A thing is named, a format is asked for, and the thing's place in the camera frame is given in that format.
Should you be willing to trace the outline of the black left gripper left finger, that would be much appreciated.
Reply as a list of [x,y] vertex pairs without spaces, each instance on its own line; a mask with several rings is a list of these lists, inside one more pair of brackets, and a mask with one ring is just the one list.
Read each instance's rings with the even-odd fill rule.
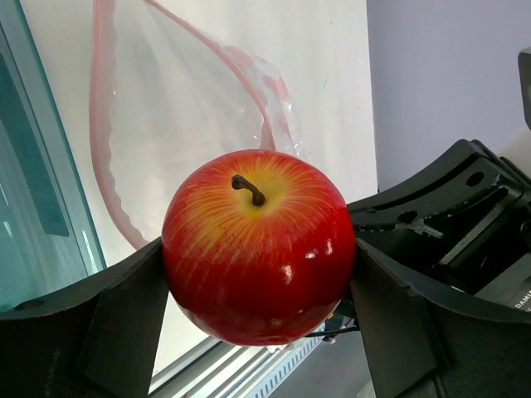
[[168,299],[160,240],[1,315],[3,397],[146,397]]

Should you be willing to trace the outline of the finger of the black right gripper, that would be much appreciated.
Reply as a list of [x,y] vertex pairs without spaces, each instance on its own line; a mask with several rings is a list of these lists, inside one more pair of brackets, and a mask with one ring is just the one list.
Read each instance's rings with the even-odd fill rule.
[[357,238],[391,257],[443,257],[501,203],[511,172],[460,139],[414,176],[348,205]]

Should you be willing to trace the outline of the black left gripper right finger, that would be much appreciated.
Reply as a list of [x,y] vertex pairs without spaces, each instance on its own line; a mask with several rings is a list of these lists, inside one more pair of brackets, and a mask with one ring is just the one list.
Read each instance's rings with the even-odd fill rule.
[[353,303],[378,397],[528,397],[530,315],[356,243]]

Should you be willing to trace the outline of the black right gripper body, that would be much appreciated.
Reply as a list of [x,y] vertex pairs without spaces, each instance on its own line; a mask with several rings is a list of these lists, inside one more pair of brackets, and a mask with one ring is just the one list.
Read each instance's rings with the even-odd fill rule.
[[509,284],[500,275],[530,251],[530,185],[506,164],[474,157],[436,190],[428,209],[434,235],[426,273],[465,293],[495,301]]

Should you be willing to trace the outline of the red yellow fake apple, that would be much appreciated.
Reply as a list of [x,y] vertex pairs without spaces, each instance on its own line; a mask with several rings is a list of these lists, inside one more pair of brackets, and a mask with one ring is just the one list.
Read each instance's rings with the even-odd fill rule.
[[287,153],[222,155],[187,177],[163,221],[168,286],[203,332],[240,346],[284,345],[338,307],[354,228],[338,188]]

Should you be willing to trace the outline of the clear pink zip top bag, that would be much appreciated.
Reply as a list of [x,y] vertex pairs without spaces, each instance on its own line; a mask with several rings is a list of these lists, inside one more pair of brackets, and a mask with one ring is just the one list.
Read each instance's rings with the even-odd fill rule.
[[280,72],[160,2],[94,2],[92,43],[93,169],[135,249],[159,236],[175,190],[204,163],[248,148],[304,156]]

